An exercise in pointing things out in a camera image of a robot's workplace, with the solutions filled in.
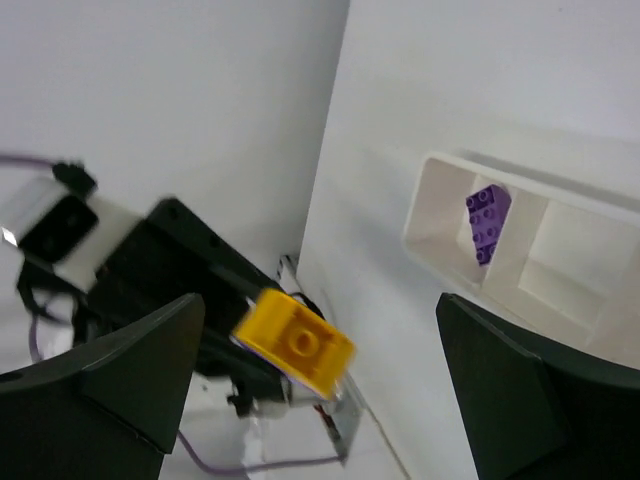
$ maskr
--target purple lego brick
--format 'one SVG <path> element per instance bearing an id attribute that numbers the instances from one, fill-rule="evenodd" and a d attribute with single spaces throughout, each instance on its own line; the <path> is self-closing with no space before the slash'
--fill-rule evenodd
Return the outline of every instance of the purple lego brick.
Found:
<path id="1" fill-rule="evenodd" d="M 476 249 L 476 260 L 479 265 L 486 265 L 493 258 L 493 253 L 496 251 L 496 244 L 485 245 Z"/>
<path id="2" fill-rule="evenodd" d="M 489 185 L 467 197 L 466 205 L 469 210 L 473 243 L 478 252 L 478 263 L 486 265 L 491 260 L 493 249 L 500 238 L 511 206 L 511 198 L 497 185 Z"/>

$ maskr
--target white backdrop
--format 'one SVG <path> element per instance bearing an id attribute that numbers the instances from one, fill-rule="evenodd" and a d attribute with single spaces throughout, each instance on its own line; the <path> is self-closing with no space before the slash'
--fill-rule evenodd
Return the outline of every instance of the white backdrop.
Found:
<path id="1" fill-rule="evenodd" d="M 468 149 L 638 196 L 640 3 L 353 0 L 299 280 L 412 478 L 476 478 L 442 291 L 402 250 L 427 152 Z"/>
<path id="2" fill-rule="evenodd" d="M 300 247 L 347 8 L 2 2 L 0 150 L 81 157 L 102 194 L 140 212 L 175 193 L 274 272 L 281 253 Z M 28 175 L 0 172 L 0 201 Z M 13 290 L 17 255 L 1 248 L 0 265 L 6 371 L 29 362 L 27 318 Z M 228 423 L 191 436 L 230 445 L 218 459 L 233 463 L 237 439 L 220 437 L 239 422 Z M 186 459 L 173 465 L 171 478 L 197 475 Z"/>

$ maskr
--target metal bracket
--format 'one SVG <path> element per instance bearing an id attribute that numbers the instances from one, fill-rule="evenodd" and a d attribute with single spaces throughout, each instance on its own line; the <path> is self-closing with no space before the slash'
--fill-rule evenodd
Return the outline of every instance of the metal bracket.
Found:
<path id="1" fill-rule="evenodd" d="M 285 255 L 278 264 L 278 281 L 285 291 L 300 291 L 296 280 L 296 257 Z M 321 405 L 324 424 L 336 453 L 345 463 L 349 457 L 366 403 L 349 374 L 345 375 L 335 401 Z"/>

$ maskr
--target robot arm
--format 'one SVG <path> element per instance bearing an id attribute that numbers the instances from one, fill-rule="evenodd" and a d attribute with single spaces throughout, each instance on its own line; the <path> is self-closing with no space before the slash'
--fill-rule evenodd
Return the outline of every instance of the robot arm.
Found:
<path id="1" fill-rule="evenodd" d="M 205 303 L 196 372 L 229 377 L 239 416 L 256 402 L 287 403 L 292 386 L 269 362 L 230 340 L 266 289 L 278 284 L 176 198 L 140 217 L 99 196 L 80 165 L 57 164 L 0 211 L 6 242 L 24 255 L 17 289 L 27 310 L 60 321 L 34 290 L 75 299 L 74 345 L 116 331 L 187 293 Z"/>

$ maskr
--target lego stud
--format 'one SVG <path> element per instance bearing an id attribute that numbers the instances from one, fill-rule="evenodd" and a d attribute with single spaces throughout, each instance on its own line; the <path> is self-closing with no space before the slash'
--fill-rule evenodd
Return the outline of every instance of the lego stud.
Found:
<path id="1" fill-rule="evenodd" d="M 312 357 L 320 349 L 318 337 L 306 328 L 299 328 L 292 332 L 288 344 L 291 351 L 301 357 Z"/>

